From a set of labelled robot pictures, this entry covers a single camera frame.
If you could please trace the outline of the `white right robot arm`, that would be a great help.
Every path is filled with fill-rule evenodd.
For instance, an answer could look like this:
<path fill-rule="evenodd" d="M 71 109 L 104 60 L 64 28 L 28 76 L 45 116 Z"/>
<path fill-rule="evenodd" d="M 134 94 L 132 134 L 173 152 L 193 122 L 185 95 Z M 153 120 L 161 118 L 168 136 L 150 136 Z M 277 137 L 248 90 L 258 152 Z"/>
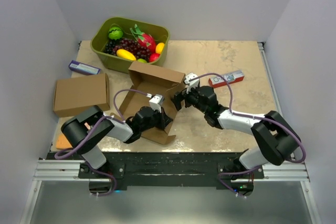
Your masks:
<path fill-rule="evenodd" d="M 185 88 L 176 92 L 171 100 L 177 110 L 182 106 L 198 109 L 212 127 L 243 132 L 255 138 L 257 147 L 236 157 L 223 169 L 225 174 L 246 178 L 253 169 L 264 164 L 281 165 L 302 146 L 298 135 L 278 112 L 270 111 L 263 115 L 231 111 L 218 102 L 212 87 Z"/>

